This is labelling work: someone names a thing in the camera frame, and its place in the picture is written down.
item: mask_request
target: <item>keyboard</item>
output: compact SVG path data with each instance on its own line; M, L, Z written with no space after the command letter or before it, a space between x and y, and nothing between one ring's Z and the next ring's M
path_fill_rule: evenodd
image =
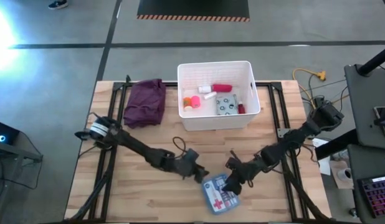
M385 216L385 176L358 180L373 218Z

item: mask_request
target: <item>red cross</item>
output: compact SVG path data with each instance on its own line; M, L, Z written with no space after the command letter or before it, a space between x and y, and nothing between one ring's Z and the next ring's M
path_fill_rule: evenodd
M223 202L220 202L220 201L218 201L218 199L216 199L215 203L213 204L213 206L215 206L217 209L221 209L222 208L222 204L223 204Z

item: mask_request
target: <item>blue first aid box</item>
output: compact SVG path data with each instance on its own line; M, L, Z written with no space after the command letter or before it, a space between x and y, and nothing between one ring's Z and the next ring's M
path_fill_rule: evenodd
M213 214L218 215L227 212L240 204L238 196L233 192L224 192L226 174L215 176L202 182L206 203Z

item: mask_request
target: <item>shoe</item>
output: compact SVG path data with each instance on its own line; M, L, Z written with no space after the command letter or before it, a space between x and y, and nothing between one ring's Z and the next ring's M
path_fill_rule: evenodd
M49 9L62 9L68 6L68 1L55 1L51 4L49 4Z

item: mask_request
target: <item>black mat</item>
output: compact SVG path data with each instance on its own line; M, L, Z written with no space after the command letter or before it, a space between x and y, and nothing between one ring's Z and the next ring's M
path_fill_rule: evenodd
M140 0L137 19L249 22L248 0Z

